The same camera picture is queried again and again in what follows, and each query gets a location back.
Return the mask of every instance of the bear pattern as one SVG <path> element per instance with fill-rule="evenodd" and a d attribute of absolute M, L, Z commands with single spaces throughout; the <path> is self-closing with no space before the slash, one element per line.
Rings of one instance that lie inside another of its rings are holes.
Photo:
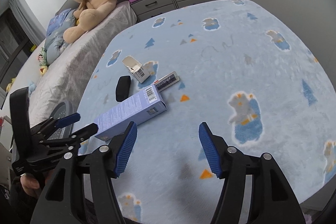
<path fill-rule="evenodd" d="M 157 61 L 149 61 L 143 65 L 143 67 L 148 70 L 150 76 L 143 82 L 138 83 L 138 89 L 143 89 L 151 84 L 153 84 L 156 80 L 156 74 L 158 72 L 159 62 Z"/>
<path fill-rule="evenodd" d="M 107 63 L 107 67 L 110 67 L 110 66 L 112 66 L 117 60 L 118 60 L 118 57 L 119 57 L 119 55 L 121 54 L 121 50 L 117 50 L 117 51 L 115 51 L 113 54 L 112 54 L 112 57 L 111 57 L 111 59 L 108 61 L 108 63 Z"/>
<path fill-rule="evenodd" d="M 327 162 L 324 169 L 324 184 L 326 184 L 336 174 L 336 142 L 327 141 L 323 154 Z"/>
<path fill-rule="evenodd" d="M 136 199 L 134 194 L 122 194 L 118 197 L 118 202 L 124 217 L 136 222 L 141 221 L 141 201 Z"/>
<path fill-rule="evenodd" d="M 238 92 L 231 97 L 228 104 L 235 111 L 229 120 L 229 124 L 233 126 L 234 140 L 240 145 L 248 141 L 258 141 L 263 133 L 263 124 L 255 96 Z"/>
<path fill-rule="evenodd" d="M 286 39 L 278 32 L 269 30 L 266 32 L 268 36 L 272 39 L 271 41 L 282 51 L 290 51 L 291 46 L 288 44 Z"/>
<path fill-rule="evenodd" d="M 153 24 L 153 28 L 157 28 L 160 27 L 163 23 L 165 23 L 165 17 L 162 18 L 158 18 L 157 20 L 155 20 L 154 24 Z"/>
<path fill-rule="evenodd" d="M 203 20 L 203 28 L 206 31 L 215 31 L 221 27 L 216 18 L 206 18 Z"/>

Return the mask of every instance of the product box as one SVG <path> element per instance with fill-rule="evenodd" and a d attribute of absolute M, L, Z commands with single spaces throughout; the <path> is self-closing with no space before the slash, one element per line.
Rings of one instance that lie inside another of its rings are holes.
<path fill-rule="evenodd" d="M 123 61 L 124 65 L 129 69 L 132 75 L 141 83 L 143 83 L 149 76 L 150 73 L 146 70 L 140 62 L 135 60 L 132 56 L 126 56 Z"/>
<path fill-rule="evenodd" d="M 152 84 L 95 118 L 94 122 L 98 125 L 95 137 L 107 141 L 124 133 L 130 122 L 139 125 L 165 110 L 166 104 Z"/>

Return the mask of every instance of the teddy bear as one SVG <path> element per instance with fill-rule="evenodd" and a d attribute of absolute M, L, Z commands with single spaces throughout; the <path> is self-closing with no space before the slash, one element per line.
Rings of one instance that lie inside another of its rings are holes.
<path fill-rule="evenodd" d="M 116 7 L 117 0 L 74 0 L 80 3 L 78 9 L 73 13 L 77 26 L 67 29 L 63 39 L 67 43 L 73 43 L 85 32 L 92 30 L 102 22 Z"/>

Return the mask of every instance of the bed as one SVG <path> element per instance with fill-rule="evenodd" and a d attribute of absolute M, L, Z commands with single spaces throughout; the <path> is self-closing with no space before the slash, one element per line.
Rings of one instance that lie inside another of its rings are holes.
<path fill-rule="evenodd" d="M 76 9 L 78 3 L 67 0 L 60 10 Z M 86 32 L 49 66 L 47 73 L 39 76 L 37 55 L 44 41 L 29 57 L 20 70 L 10 93 L 36 83 L 36 90 L 31 94 L 29 117 L 31 126 L 45 120 L 53 108 L 62 100 L 73 103 L 74 110 L 82 98 L 86 85 L 98 61 L 111 40 L 120 32 L 136 23 L 137 17 L 127 0 L 118 0 L 118 5 L 108 17 L 93 30 Z M 9 96 L 3 107 L 3 115 L 10 117 Z"/>

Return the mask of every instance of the white box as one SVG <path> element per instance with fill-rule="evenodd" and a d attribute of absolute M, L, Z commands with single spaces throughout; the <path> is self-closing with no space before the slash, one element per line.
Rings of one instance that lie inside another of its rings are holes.
<path fill-rule="evenodd" d="M 141 83 L 143 83 L 150 73 L 146 70 L 139 61 L 135 60 L 132 56 L 126 56 L 123 59 L 124 65 L 129 69 L 132 75 Z"/>

